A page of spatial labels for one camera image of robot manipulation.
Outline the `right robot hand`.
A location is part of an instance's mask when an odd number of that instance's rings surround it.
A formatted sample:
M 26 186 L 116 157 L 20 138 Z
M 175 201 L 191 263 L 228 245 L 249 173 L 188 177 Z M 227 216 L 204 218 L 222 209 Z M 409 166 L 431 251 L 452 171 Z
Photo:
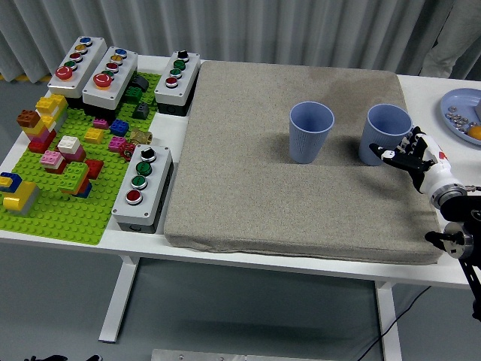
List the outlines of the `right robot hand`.
M 446 155 L 418 126 L 414 126 L 394 150 L 376 143 L 369 144 L 369 148 L 382 162 L 406 171 L 421 194 L 435 193 L 438 188 L 455 183 Z

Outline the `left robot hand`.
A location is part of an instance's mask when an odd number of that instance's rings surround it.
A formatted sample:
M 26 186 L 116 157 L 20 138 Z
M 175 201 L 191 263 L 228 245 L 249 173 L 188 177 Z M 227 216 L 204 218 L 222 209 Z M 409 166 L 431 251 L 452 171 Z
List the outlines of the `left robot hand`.
M 103 361 L 103 357 L 99 354 L 93 354 L 85 359 L 85 361 Z M 32 355 L 29 358 L 25 358 L 24 361 L 69 361 L 69 358 L 60 354 L 50 355 L 44 358 L 37 358 L 36 355 Z

